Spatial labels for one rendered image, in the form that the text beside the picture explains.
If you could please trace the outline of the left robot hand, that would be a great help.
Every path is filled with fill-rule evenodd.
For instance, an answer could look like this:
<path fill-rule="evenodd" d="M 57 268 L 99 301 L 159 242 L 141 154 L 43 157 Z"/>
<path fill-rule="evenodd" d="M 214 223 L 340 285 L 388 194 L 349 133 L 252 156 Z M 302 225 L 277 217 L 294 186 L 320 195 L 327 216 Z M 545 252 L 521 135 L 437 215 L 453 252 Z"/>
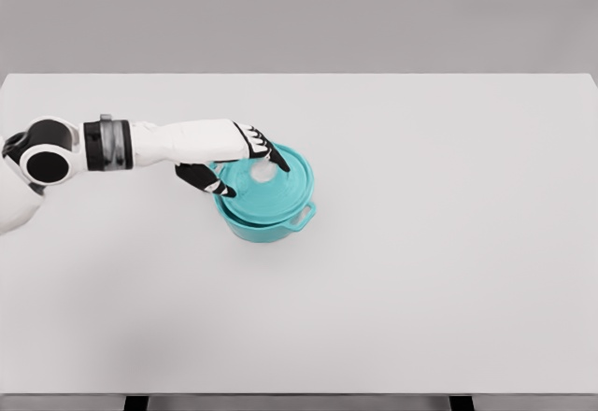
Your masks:
<path fill-rule="evenodd" d="M 200 191 L 223 197 L 235 197 L 236 191 L 212 171 L 211 163 L 266 159 L 285 173 L 291 171 L 275 145 L 260 130 L 227 119 L 176 124 L 172 155 L 180 179 Z"/>

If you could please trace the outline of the teal pot lid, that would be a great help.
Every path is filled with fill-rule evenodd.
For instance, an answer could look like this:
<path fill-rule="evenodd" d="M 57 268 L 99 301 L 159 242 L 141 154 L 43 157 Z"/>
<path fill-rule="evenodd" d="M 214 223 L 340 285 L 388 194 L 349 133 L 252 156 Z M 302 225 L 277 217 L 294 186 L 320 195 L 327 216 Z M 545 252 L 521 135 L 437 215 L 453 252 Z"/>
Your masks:
<path fill-rule="evenodd" d="M 243 159 L 221 166 L 219 177 L 236 192 L 235 197 L 215 198 L 222 215 L 258 227 L 288 223 L 297 228 L 313 213 L 311 165 L 295 149 L 280 144 L 275 148 L 290 167 L 288 172 L 266 159 Z"/>

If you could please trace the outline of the teal pot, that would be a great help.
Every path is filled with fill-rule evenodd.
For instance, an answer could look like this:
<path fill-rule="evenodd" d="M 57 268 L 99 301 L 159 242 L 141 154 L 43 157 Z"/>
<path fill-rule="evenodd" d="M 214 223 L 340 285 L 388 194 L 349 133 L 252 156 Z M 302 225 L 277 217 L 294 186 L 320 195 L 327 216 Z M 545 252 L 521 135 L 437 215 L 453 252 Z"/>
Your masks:
<path fill-rule="evenodd" d="M 215 206 L 231 232 L 251 243 L 273 243 L 293 233 L 299 233 L 317 213 L 316 205 L 309 202 L 299 213 L 287 220 L 270 224 L 255 224 L 244 221 L 233 214 L 220 197 L 215 198 Z"/>

